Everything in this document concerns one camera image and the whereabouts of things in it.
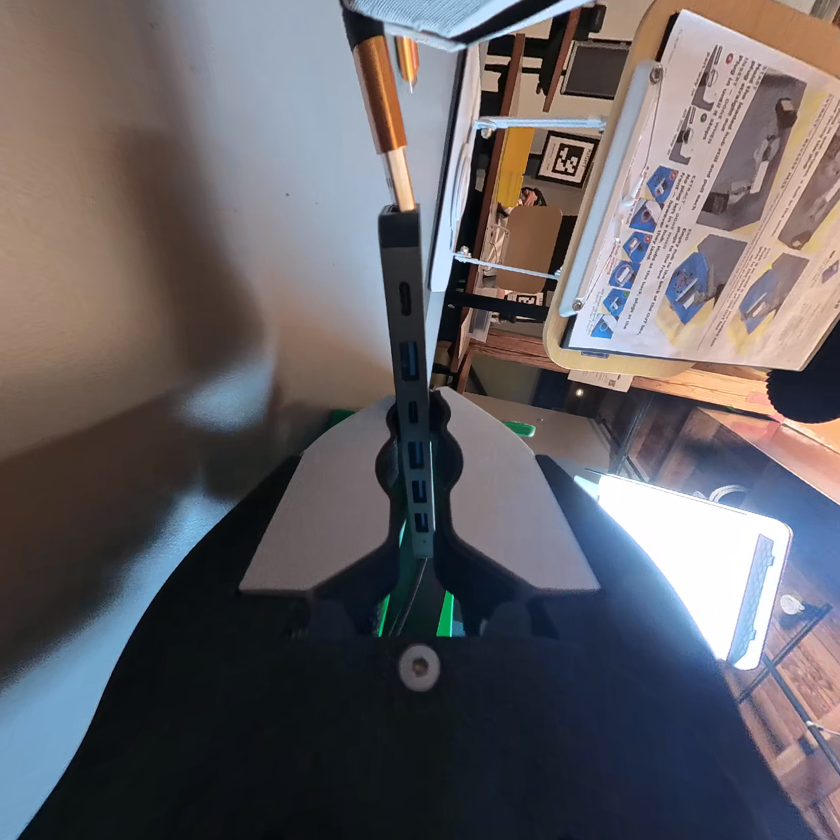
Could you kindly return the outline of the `black white marker tag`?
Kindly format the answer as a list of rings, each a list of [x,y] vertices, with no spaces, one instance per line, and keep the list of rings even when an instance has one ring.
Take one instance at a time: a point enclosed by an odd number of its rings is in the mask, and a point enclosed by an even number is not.
[[[547,132],[534,178],[562,186],[583,188],[589,178],[599,139],[573,133]]]

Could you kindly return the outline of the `slim grey usb hub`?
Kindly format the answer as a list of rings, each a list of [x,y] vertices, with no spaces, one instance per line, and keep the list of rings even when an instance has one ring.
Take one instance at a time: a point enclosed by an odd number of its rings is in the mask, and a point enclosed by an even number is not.
[[[395,388],[396,438],[406,495],[406,530],[418,559],[434,555],[435,502],[426,301],[417,209],[396,205],[377,219]]]

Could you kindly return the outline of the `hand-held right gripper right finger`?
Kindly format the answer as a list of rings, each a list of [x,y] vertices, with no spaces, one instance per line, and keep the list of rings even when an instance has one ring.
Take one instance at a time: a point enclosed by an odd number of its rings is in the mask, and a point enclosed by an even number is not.
[[[461,603],[529,601],[601,588],[535,454],[449,389],[430,395],[434,567]]]

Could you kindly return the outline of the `studio light panel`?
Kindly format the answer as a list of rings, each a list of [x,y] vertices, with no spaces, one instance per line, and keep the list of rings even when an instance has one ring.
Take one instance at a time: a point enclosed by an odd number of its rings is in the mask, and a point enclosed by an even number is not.
[[[814,720],[784,680],[780,665],[802,640],[801,630],[776,658],[765,654],[793,531],[784,522],[717,501],[689,496],[640,480],[594,471],[597,481],[576,477],[587,492],[636,541],[675,590],[716,659],[761,676],[738,703],[771,678],[804,723],[815,745],[838,771],[827,738],[838,738]]]

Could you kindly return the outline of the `dark monitor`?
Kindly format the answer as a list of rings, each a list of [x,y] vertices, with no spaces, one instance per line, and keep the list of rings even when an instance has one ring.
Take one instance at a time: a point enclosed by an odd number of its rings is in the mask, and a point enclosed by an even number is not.
[[[614,99],[632,43],[625,40],[575,39],[560,84],[566,97]]]

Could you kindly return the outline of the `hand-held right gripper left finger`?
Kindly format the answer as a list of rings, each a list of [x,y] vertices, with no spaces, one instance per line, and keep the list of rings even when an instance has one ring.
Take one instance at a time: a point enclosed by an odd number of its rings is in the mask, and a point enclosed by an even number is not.
[[[239,584],[242,595],[378,606],[400,577],[403,499],[387,396],[302,454]]]

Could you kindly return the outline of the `green plastic bin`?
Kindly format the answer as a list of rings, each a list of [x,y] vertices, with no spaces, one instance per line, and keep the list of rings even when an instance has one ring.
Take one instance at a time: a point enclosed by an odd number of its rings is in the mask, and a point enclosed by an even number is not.
[[[327,431],[330,430],[353,414],[355,414],[355,411],[352,409],[333,408],[329,413],[325,429]],[[502,421],[502,423],[521,438],[531,438],[537,431],[535,426],[522,422]],[[374,635],[378,637],[381,637],[385,630],[385,621],[388,617],[391,598],[390,595],[387,595],[376,607]],[[463,624],[455,620],[455,598],[451,593],[446,592],[438,616],[437,635],[441,637],[452,637],[457,635],[463,636],[463,634]]]

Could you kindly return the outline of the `yellow plastic bin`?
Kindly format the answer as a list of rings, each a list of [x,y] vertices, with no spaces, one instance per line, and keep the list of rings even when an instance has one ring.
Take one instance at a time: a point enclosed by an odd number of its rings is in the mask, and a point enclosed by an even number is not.
[[[534,132],[534,128],[524,127],[505,130],[496,190],[497,202],[503,207],[514,207],[519,203]]]

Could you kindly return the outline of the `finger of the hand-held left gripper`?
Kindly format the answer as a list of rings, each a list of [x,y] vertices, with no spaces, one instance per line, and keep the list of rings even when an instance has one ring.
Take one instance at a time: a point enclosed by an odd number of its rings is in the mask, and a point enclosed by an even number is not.
[[[341,1],[351,47],[380,35],[458,51],[586,5],[586,1]]]

